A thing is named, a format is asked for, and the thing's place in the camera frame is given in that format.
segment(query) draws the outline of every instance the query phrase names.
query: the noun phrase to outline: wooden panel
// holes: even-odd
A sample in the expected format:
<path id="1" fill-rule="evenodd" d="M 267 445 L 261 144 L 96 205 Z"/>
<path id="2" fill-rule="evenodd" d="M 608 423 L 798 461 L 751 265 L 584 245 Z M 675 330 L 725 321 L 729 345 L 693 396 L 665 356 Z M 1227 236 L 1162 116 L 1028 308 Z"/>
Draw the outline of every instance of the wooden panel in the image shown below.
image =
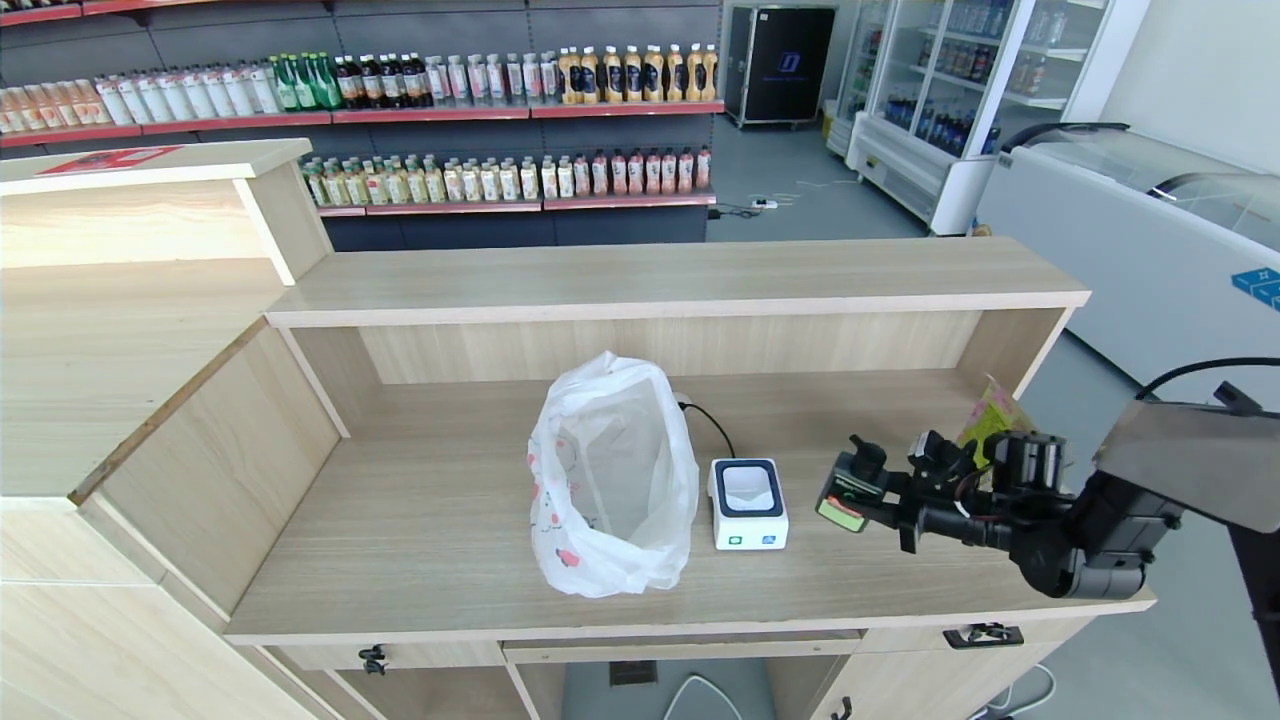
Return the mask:
<path id="1" fill-rule="evenodd" d="M 605 350 L 671 375 L 954 368 L 979 313 L 361 328 L 387 384 L 556 379 Z"/>
<path id="2" fill-rule="evenodd" d="M 1092 616 L 1060 618 L 1055 620 L 1027 620 L 1006 623 L 1023 630 L 1027 643 L 1061 643 L 1080 632 Z M 867 632 L 863 643 L 854 652 L 899 652 L 914 650 L 950 650 L 942 637 L 943 630 L 965 630 L 968 625 L 936 625 L 927 628 L 874 628 Z"/>
<path id="3" fill-rule="evenodd" d="M 1056 648 L 1056 643 L 1041 643 L 852 655 L 818 703 L 813 720 L 844 714 L 841 698 L 846 696 L 859 719 L 965 720 Z"/>
<path id="4" fill-rule="evenodd" d="M 230 181 L 0 200 L 4 266 L 266 258 Z"/>
<path id="5" fill-rule="evenodd" d="M 525 706 L 502 667 L 337 673 L 387 720 L 527 720 Z"/>
<path id="6" fill-rule="evenodd" d="M 278 647 L 302 670 L 362 670 L 360 651 L 369 644 L 297 644 Z M 484 667 L 504 662 L 497 642 L 383 643 L 387 667 Z"/>
<path id="7" fill-rule="evenodd" d="M 987 375 L 1020 397 L 1066 327 L 1071 309 L 987 310 L 959 368 L 974 387 L 987 387 Z"/>
<path id="8" fill-rule="evenodd" d="M 617 660 L 692 660 L 844 655 L 858 647 L 858 630 L 827 633 L 741 633 L 591 641 L 503 643 L 509 662 L 609 662 Z"/>
<path id="9" fill-rule="evenodd" d="M 337 439 L 284 341 L 268 328 L 97 492 L 229 615 Z"/>
<path id="10" fill-rule="evenodd" d="M 360 424 L 381 389 L 378 369 L 356 328 L 280 331 L 342 437 Z"/>
<path id="11" fill-rule="evenodd" d="M 1007 237 L 339 252 L 280 299 L 271 324 L 1075 307 L 1088 296 Z"/>
<path id="12" fill-rule="evenodd" d="M 0 598 L 4 679 L 52 717 L 311 717 L 155 585 L 3 584 Z"/>
<path id="13" fill-rule="evenodd" d="M 150 584 L 148 575 L 100 536 L 65 498 L 0 498 L 0 578 Z"/>
<path id="14" fill-rule="evenodd" d="M 233 182 L 282 283 L 296 283 L 316 263 L 333 255 L 329 233 L 294 163 Z"/>
<path id="15" fill-rule="evenodd" d="M 67 497 L 279 296 L 266 260 L 24 268 L 4 300 L 5 496 Z"/>
<path id="16" fill-rule="evenodd" d="M 955 370 L 676 377 L 672 387 L 716 415 L 739 454 L 777 461 L 791 518 L 786 552 L 717 552 L 700 511 L 673 589 L 608 601 L 562 594 L 539 571 L 525 524 L 525 447 L 547 383 L 388 386 L 334 450 L 228 635 L 372 644 L 818 632 L 1132 612 L 1153 602 L 1146 592 L 1124 602 L 1052 600 L 1029 588 L 1006 553 L 931 536 L 925 552 L 908 555 L 888 528 L 854 536 L 812 511 L 849 433 L 884 443 L 892 466 L 905 468 L 922 428 L 959 432 L 977 396 Z M 701 468 L 723 456 L 710 423 L 690 415 L 687 424 Z"/>

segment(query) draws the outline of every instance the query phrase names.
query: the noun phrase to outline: black cable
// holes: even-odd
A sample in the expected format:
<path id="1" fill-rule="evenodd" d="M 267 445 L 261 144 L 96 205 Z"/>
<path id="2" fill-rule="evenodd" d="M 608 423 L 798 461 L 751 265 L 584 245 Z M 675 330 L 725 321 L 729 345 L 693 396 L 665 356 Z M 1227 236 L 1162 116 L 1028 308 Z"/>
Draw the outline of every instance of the black cable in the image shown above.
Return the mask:
<path id="1" fill-rule="evenodd" d="M 703 415 L 707 415 L 707 419 L 710 420 L 713 425 L 716 425 L 716 429 L 721 432 L 721 437 L 724 438 L 724 445 L 728 446 L 728 456 L 737 457 L 737 452 L 733 450 L 733 441 L 728 439 L 728 433 L 726 433 L 724 428 L 722 428 L 721 424 L 716 421 L 716 418 L 712 418 L 710 413 L 703 410 L 700 406 L 694 405 L 692 402 L 677 402 L 676 405 L 678 405 L 681 410 L 689 410 L 690 407 L 692 407 L 694 410 L 698 410 Z"/>
<path id="2" fill-rule="evenodd" d="M 1180 378 L 1183 375 L 1189 375 L 1190 373 L 1198 373 L 1201 370 L 1212 370 L 1215 368 L 1249 368 L 1249 366 L 1267 366 L 1267 368 L 1280 368 L 1280 357 L 1220 357 L 1217 360 L 1204 360 L 1202 363 L 1192 363 L 1190 365 L 1183 365 L 1181 368 L 1174 368 L 1164 375 L 1151 380 L 1134 400 L 1143 400 L 1155 389 L 1174 378 Z"/>

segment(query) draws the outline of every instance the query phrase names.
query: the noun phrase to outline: plastic bag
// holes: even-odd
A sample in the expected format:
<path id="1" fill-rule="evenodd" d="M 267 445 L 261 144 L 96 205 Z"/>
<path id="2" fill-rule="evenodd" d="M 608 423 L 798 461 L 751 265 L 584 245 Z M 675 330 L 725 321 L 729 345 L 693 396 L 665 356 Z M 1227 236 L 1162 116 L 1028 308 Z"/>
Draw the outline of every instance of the plastic bag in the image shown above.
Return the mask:
<path id="1" fill-rule="evenodd" d="M 553 588 L 604 597 L 680 582 L 699 473 L 660 368 L 605 352 L 561 375 L 527 460 L 534 555 Z"/>

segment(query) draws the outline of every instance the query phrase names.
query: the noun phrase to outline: drawer handle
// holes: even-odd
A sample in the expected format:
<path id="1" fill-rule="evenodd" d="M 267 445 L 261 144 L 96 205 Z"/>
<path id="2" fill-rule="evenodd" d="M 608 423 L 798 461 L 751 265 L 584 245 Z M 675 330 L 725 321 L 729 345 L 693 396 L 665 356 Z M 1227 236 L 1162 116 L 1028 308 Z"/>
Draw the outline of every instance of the drawer handle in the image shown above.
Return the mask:
<path id="1" fill-rule="evenodd" d="M 831 720 L 849 720 L 854 716 L 854 703 L 849 702 L 849 696 L 840 698 L 840 703 L 845 706 L 844 715 L 831 714 Z"/>
<path id="2" fill-rule="evenodd" d="M 365 661 L 365 673 L 372 675 L 374 673 L 379 675 L 387 674 L 387 655 L 383 652 L 383 646 L 375 644 L 369 650 L 360 651 L 360 659 Z"/>
<path id="3" fill-rule="evenodd" d="M 1023 632 L 1018 625 L 1005 626 L 1000 623 L 970 625 L 966 634 L 960 630 L 942 630 L 951 650 L 975 650 L 980 647 L 1015 647 L 1023 644 Z"/>

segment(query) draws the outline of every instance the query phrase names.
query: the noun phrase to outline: gray floor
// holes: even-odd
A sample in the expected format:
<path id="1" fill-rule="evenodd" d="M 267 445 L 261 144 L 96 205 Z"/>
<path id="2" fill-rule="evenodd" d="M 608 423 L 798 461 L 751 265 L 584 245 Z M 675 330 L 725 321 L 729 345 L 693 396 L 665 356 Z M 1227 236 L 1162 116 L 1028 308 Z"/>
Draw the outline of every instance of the gray floor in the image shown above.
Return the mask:
<path id="1" fill-rule="evenodd" d="M 716 178 L 721 200 L 746 204 L 768 196 L 791 205 L 750 220 L 713 222 L 708 240 L 923 234 L 923 225 L 892 200 L 869 184 L 847 182 L 849 172 L 827 152 L 818 132 L 753 128 L 739 133 L 727 122 L 718 123 Z M 1041 429 L 1071 441 L 1075 464 L 1068 470 L 1068 482 L 1073 488 L 1083 486 L 1088 459 L 1135 389 L 1132 380 L 1071 336 L 1064 336 L 1050 352 L 1023 404 Z M 1059 678 L 1059 692 L 1047 705 L 1019 715 L 1021 720 L 1280 716 L 1226 530 L 1188 514 L 1183 529 L 1166 536 L 1156 555 L 1149 583 L 1160 597 L 1157 605 L 1140 615 L 1098 619 L 1051 655 L 1046 665 Z M 772 717 L 764 694 L 768 688 L 762 691 L 759 683 L 760 665 L 735 662 L 699 664 L 696 670 L 731 683 L 726 691 L 748 720 Z M 690 670 L 660 665 L 663 682 L 657 688 L 611 691 L 603 667 L 571 671 L 567 720 L 659 720 Z M 744 687 L 742 680 L 751 683 Z M 1015 698 L 1024 702 L 1044 687 L 1044 678 L 1032 673 L 1016 685 Z M 690 689 L 689 694 L 689 705 L 681 701 L 672 720 L 732 717 L 709 691 Z"/>

